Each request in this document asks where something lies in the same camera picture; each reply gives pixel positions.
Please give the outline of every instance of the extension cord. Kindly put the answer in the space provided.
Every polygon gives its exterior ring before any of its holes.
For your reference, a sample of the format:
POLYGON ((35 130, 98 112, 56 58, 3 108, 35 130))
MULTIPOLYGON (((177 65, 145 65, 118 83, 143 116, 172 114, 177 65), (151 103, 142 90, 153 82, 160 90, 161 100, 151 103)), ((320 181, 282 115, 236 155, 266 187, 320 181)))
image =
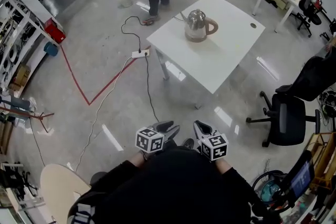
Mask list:
POLYGON ((139 52, 139 51, 133 51, 132 52, 132 58, 133 59, 145 58, 146 56, 147 57, 149 56, 149 50, 142 50, 141 52, 139 52))

